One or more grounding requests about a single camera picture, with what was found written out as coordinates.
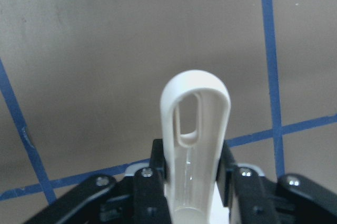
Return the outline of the brush left gripper black left finger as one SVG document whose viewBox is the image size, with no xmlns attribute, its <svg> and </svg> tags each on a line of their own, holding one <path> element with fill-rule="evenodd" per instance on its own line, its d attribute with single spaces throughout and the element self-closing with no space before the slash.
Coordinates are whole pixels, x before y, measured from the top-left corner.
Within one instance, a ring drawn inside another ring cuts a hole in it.
<svg viewBox="0 0 337 224">
<path fill-rule="evenodd" d="M 155 139 L 148 167 L 125 176 L 112 197 L 101 204 L 100 223 L 171 223 L 165 178 L 163 140 Z"/>
</svg>

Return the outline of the brush left gripper black right finger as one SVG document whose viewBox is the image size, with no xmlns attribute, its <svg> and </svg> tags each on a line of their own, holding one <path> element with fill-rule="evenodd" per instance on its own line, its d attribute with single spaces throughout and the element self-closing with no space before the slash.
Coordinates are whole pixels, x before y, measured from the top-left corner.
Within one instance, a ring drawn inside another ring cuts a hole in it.
<svg viewBox="0 0 337 224">
<path fill-rule="evenodd" d="M 223 143 L 216 184 L 222 205 L 229 209 L 229 223 L 279 223 L 263 177 L 257 168 L 237 163 L 229 145 Z"/>
</svg>

